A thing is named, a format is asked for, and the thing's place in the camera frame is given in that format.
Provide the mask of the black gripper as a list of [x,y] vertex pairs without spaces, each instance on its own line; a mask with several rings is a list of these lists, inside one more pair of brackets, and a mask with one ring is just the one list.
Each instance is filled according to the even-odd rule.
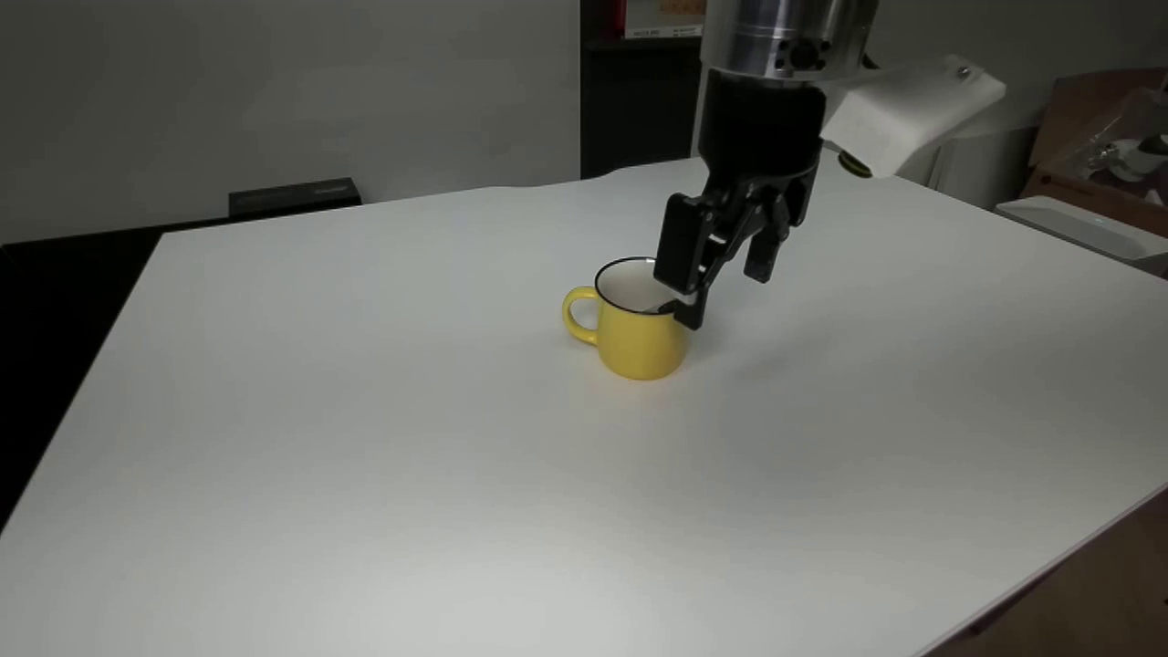
[[[798,225],[820,157],[824,91],[711,73],[705,82],[698,155],[708,163],[702,196],[672,193],[654,254],[654,279],[677,291],[668,313],[705,326],[708,290],[753,236],[745,274],[775,279],[790,224]],[[785,181],[785,196],[753,208],[755,180]]]

